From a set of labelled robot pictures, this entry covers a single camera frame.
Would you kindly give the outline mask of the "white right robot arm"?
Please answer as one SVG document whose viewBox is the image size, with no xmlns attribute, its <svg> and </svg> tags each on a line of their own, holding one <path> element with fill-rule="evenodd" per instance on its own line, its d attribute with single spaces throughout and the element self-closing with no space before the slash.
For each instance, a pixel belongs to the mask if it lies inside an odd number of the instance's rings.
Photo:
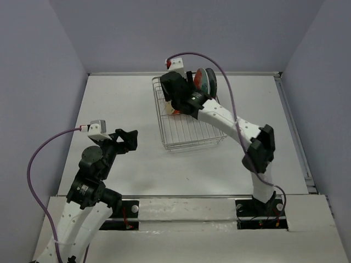
<svg viewBox="0 0 351 263">
<path fill-rule="evenodd" d="M 271 175 L 275 151 L 274 129 L 234 117 L 208 93 L 191 87 L 178 72 L 162 75 L 160 83 L 166 101 L 171 102 L 175 110 L 214 126 L 242 146 L 242 164 L 252 176 L 252 208 L 259 215 L 269 212 L 276 198 Z"/>
</svg>

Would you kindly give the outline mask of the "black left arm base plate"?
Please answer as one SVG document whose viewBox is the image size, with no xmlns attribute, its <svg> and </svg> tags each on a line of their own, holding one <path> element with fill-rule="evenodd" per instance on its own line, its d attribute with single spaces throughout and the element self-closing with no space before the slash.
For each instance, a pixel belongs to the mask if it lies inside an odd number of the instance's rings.
<svg viewBox="0 0 351 263">
<path fill-rule="evenodd" d="M 102 224 L 102 231 L 136 231 L 139 230 L 139 201 L 123 200 L 121 208 Z"/>
</svg>

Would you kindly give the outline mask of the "cream floral small plate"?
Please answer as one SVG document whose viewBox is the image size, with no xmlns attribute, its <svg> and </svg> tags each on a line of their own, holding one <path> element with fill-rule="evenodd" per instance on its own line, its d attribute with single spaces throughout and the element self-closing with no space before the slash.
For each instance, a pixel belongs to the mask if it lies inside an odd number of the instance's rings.
<svg viewBox="0 0 351 263">
<path fill-rule="evenodd" d="M 175 112 L 175 109 L 172 107 L 170 101 L 166 102 L 165 104 L 165 112 L 167 115 L 172 115 Z"/>
</svg>

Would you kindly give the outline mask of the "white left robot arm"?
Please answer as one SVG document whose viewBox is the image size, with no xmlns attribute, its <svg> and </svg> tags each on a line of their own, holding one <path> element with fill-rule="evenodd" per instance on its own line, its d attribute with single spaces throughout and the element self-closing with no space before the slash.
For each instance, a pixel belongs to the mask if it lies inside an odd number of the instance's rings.
<svg viewBox="0 0 351 263">
<path fill-rule="evenodd" d="M 34 262 L 80 262 L 106 219 L 118 215 L 121 211 L 122 195 L 108 189 L 104 181 L 117 155 L 137 149 L 138 131 L 116 129 L 114 133 L 108 134 L 101 124 L 86 124 L 54 135 L 39 148 L 44 148 L 61 135 L 77 131 L 86 133 L 94 142 L 94 146 L 82 152 L 78 172 L 66 195 L 63 213 L 57 224 L 32 185 L 29 185 L 52 229 L 52 237 Z"/>
</svg>

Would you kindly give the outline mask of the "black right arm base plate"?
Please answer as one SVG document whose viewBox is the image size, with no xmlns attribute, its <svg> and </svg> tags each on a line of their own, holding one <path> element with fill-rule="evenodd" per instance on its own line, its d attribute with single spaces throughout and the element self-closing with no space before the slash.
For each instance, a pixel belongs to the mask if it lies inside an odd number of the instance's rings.
<svg viewBox="0 0 351 263">
<path fill-rule="evenodd" d="M 235 205 L 238 230 L 288 229 L 281 199 L 276 199 L 273 207 L 264 211 L 255 208 L 252 199 L 237 199 Z"/>
</svg>

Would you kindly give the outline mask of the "teal round plate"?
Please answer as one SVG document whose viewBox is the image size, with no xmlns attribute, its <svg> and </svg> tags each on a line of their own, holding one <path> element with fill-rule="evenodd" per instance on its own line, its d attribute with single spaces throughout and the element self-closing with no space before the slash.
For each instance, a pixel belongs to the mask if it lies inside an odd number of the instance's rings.
<svg viewBox="0 0 351 263">
<path fill-rule="evenodd" d="M 206 73 L 208 75 L 208 81 L 210 85 L 210 91 L 208 92 L 212 98 L 217 96 L 217 78 L 214 70 L 212 68 L 206 68 Z"/>
</svg>

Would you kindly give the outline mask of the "red and teal floral plate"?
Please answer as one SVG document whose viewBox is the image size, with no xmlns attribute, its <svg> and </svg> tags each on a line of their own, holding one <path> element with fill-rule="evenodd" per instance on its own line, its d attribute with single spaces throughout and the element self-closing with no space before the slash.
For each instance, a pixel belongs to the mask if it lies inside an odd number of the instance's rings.
<svg viewBox="0 0 351 263">
<path fill-rule="evenodd" d="M 201 90 L 205 93 L 210 93 L 211 87 L 210 87 L 210 81 L 208 78 L 208 74 L 204 68 L 199 68 L 194 77 L 194 85 L 195 88 L 198 90 Z"/>
</svg>

